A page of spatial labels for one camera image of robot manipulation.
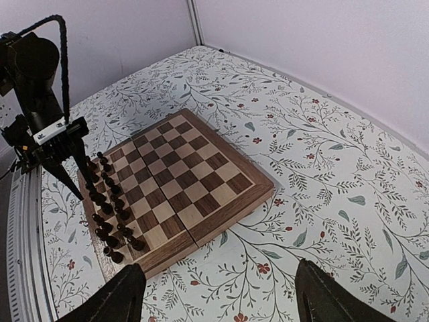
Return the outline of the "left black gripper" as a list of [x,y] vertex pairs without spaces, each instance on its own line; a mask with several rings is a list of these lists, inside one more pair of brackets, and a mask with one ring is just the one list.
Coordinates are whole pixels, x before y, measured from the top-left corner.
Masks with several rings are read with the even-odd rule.
[[61,163],[70,157],[74,158],[88,187],[94,188],[92,177],[86,164],[86,154],[82,140],[88,134],[88,126],[83,117],[66,124],[66,131],[41,146],[33,139],[33,135],[40,130],[34,134],[30,133],[29,126],[23,115],[18,115],[10,126],[1,130],[1,134],[5,141],[15,149],[24,167],[32,168],[37,165],[43,165],[45,170],[63,183],[81,201],[81,192]]

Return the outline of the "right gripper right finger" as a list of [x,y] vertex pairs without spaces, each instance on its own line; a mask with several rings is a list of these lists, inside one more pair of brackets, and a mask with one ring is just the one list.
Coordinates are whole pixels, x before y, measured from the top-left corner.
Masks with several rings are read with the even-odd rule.
[[295,276],[301,321],[391,321],[337,283],[314,262],[302,259]]

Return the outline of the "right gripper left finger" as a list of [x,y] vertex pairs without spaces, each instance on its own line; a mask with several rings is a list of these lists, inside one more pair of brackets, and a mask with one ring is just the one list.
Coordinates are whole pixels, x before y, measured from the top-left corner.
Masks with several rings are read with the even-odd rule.
[[59,320],[140,321],[145,287],[140,265],[126,265],[85,303]]

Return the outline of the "dark pawn placed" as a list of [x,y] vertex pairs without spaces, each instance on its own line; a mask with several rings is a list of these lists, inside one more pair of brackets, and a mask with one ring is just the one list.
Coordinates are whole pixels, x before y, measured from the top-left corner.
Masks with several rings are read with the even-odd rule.
[[106,196],[99,193],[97,190],[89,191],[88,195],[89,195],[91,201],[94,202],[98,206],[101,206],[106,201]]
[[94,184],[100,181],[100,177],[95,172],[90,172],[90,179]]
[[86,165],[88,166],[89,170],[92,172],[96,172],[98,169],[98,166],[90,159],[89,156],[85,156]]

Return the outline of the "dark small chess piece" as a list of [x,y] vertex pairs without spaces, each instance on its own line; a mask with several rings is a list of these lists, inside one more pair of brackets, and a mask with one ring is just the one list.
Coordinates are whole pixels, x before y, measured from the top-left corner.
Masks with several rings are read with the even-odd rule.
[[97,152],[97,157],[99,158],[99,162],[100,163],[105,163],[106,162],[106,158],[103,156],[102,152]]
[[116,184],[111,185],[109,188],[114,195],[119,195],[121,193],[121,188]]
[[115,208],[122,209],[125,206],[125,201],[120,199],[117,195],[110,196],[111,201],[114,203]]

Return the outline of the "wooden chess board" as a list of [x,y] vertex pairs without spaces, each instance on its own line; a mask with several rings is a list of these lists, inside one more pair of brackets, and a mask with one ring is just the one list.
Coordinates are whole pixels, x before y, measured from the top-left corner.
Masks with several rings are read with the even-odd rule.
[[[113,207],[105,215],[91,201],[83,176],[78,183],[95,254],[103,278],[109,280],[128,264],[139,264],[147,278],[189,256],[261,206],[272,195],[273,182],[220,135],[191,111],[179,111],[102,152],[112,170],[107,174],[121,188],[117,195],[130,212],[123,221],[114,210],[110,188],[101,177],[96,190]],[[113,226],[110,236],[123,254],[116,264],[103,253],[108,245],[100,240],[92,219],[100,215]],[[121,223],[143,241],[138,252],[117,230]]]

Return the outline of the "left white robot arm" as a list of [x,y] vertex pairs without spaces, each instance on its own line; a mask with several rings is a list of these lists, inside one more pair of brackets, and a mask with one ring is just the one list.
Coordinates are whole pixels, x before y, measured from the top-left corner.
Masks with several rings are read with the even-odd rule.
[[87,185],[93,185],[83,142],[89,130],[83,117],[66,120],[65,106],[52,90],[59,61],[56,45],[33,32],[1,37],[1,95],[14,91],[22,110],[1,135],[15,150],[22,173],[42,166],[83,200],[62,162],[74,158]]

